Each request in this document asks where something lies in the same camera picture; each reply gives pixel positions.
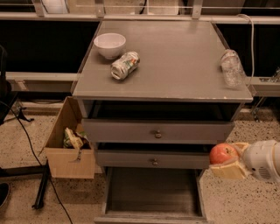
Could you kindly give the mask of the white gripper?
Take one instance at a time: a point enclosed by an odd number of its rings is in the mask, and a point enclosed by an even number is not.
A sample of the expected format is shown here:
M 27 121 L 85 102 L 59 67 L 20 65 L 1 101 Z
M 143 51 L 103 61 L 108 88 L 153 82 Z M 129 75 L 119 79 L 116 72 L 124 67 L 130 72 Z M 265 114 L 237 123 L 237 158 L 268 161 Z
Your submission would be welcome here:
M 222 179 L 245 179 L 251 175 L 261 181 L 277 182 L 277 141 L 258 141 L 252 144 L 232 143 L 242 161 L 212 164 L 209 166 L 215 177 Z

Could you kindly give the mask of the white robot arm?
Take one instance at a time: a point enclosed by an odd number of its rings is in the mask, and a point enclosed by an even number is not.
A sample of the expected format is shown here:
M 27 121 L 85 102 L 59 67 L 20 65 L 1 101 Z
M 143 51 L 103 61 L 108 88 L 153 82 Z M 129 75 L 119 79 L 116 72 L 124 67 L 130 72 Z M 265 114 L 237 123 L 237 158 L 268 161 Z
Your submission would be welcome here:
M 255 143 L 219 143 L 209 154 L 209 168 L 223 179 L 252 176 L 265 182 L 280 182 L 280 143 L 276 140 Z

